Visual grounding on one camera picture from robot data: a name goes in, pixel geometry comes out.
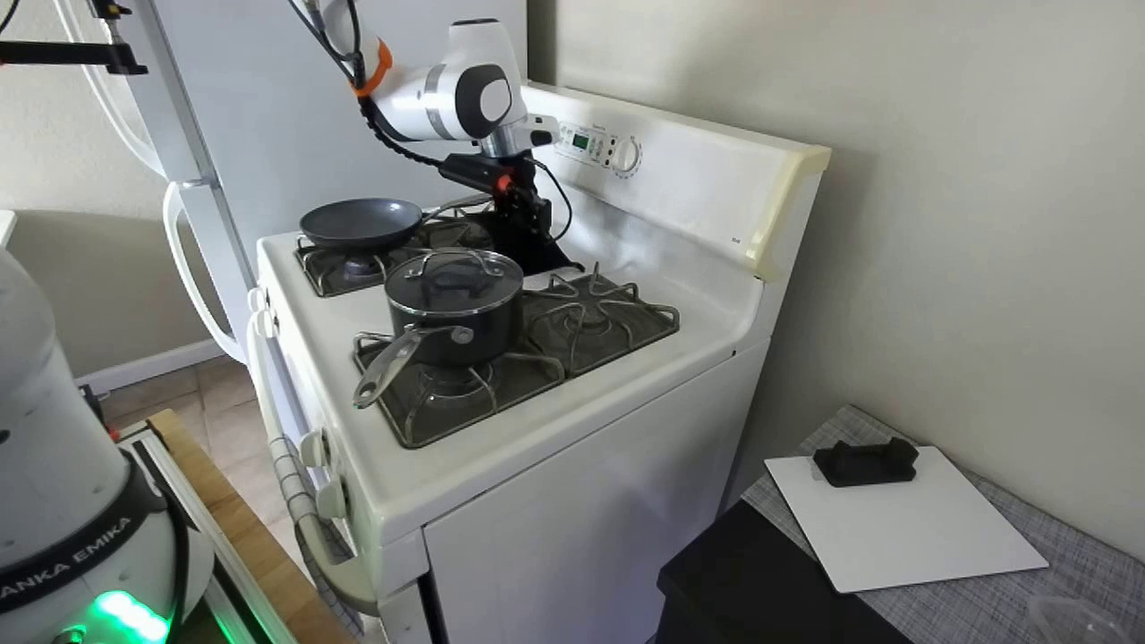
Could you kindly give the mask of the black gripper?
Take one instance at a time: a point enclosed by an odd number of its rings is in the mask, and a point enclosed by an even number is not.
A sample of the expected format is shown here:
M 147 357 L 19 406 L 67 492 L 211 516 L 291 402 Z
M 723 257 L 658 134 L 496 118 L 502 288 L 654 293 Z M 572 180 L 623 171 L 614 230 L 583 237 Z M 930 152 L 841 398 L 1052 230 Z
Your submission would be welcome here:
M 535 164 L 528 152 L 496 164 L 490 232 L 502 246 L 552 243 L 552 204 L 535 188 Z

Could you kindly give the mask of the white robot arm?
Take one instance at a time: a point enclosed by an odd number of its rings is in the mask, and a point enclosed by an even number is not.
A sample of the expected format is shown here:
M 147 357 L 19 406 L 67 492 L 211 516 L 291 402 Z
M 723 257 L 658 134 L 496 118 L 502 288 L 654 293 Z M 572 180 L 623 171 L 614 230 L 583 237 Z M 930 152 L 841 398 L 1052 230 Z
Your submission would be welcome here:
M 379 251 L 397 215 L 340 215 L 371 188 L 459 182 L 528 221 L 528 113 L 514 0 L 55 0 L 56 39 L 11 39 L 5 65 L 80 65 L 124 83 L 122 139 L 166 175 L 168 246 L 200 257 L 187 293 L 213 344 L 241 336 L 259 243 L 301 224 L 314 246 Z

